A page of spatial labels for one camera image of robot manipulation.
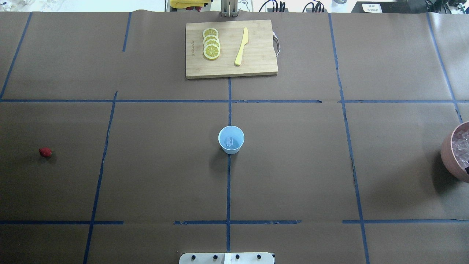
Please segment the red strawberry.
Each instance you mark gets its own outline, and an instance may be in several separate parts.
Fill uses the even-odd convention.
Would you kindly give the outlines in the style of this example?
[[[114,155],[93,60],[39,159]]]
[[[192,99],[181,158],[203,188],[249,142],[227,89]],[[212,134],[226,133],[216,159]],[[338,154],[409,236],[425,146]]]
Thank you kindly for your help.
[[[52,154],[53,154],[52,149],[48,147],[40,148],[39,153],[41,157],[45,157],[45,158],[50,158],[52,157]]]

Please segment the yellow plastic knife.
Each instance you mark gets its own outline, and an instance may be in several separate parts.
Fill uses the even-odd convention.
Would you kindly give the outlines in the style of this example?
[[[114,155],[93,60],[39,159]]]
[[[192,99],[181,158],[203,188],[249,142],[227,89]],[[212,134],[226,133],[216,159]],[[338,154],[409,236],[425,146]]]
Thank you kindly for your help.
[[[240,66],[242,64],[244,48],[245,48],[245,45],[248,43],[248,39],[249,39],[248,28],[244,27],[240,47],[239,47],[238,53],[234,61],[235,66]]]

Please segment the clear ice cubes pile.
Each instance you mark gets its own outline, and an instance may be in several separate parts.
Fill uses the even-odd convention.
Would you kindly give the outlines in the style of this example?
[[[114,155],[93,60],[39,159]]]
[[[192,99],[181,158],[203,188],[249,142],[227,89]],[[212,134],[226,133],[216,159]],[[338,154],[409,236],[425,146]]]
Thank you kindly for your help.
[[[469,166],[469,132],[468,130],[459,130],[451,142],[452,151],[457,163],[463,168]]]

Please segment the lemon slice farthest from logo end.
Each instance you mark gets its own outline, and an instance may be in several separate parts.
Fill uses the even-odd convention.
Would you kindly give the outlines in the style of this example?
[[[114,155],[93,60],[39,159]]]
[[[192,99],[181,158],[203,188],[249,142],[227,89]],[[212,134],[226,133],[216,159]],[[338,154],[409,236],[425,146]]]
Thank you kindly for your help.
[[[218,37],[218,30],[215,28],[206,28],[204,29],[202,36],[205,38],[207,36],[215,36]]]

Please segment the pink bowl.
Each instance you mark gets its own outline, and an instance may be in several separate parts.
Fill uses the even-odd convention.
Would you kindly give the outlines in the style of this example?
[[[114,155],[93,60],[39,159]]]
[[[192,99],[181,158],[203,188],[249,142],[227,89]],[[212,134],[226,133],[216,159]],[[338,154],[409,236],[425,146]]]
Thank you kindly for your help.
[[[452,151],[452,137],[459,130],[468,130],[469,122],[463,122],[454,128],[454,130],[447,135],[441,144],[440,156],[445,168],[459,180],[468,183],[469,176],[464,174],[464,169],[457,163]]]

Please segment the aluminium frame post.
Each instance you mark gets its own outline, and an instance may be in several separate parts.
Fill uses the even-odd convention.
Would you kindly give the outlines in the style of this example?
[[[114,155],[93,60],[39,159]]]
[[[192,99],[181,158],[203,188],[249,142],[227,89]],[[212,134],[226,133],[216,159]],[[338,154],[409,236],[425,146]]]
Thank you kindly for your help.
[[[221,0],[221,17],[237,17],[238,15],[238,0]]]

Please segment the light blue plastic cup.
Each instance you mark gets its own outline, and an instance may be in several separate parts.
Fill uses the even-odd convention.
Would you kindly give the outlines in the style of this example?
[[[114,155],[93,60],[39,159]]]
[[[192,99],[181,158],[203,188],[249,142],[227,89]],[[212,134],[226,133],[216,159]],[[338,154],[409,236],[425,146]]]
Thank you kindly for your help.
[[[218,143],[227,154],[236,154],[244,144],[244,132],[236,126],[226,126],[218,134]]]

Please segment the bamboo cutting board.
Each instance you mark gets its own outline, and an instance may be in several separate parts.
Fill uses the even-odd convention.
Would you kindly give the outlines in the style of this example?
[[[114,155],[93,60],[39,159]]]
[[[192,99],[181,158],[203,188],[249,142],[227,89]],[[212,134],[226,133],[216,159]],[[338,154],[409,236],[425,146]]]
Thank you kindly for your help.
[[[242,64],[235,66],[244,27],[249,39],[245,45]],[[204,58],[206,28],[218,30],[221,54],[216,60]],[[185,75],[188,80],[218,77],[266,76],[278,74],[277,56],[273,45],[271,20],[228,22],[193,22],[185,29]]]

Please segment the front lemon slice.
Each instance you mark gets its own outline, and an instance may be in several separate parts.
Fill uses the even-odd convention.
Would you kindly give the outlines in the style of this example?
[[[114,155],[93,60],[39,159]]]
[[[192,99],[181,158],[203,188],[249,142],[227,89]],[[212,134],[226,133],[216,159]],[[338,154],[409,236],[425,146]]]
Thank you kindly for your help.
[[[204,47],[203,55],[204,55],[204,58],[208,60],[216,60],[218,59],[220,54],[221,54],[221,48],[218,48],[215,45]]]

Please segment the clear ice cube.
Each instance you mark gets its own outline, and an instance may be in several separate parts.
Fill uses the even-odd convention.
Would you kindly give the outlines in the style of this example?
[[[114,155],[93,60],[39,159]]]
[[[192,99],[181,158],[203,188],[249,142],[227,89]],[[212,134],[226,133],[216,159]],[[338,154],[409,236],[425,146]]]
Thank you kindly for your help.
[[[234,137],[227,137],[225,140],[225,147],[227,149],[236,149],[237,148],[236,139]]]

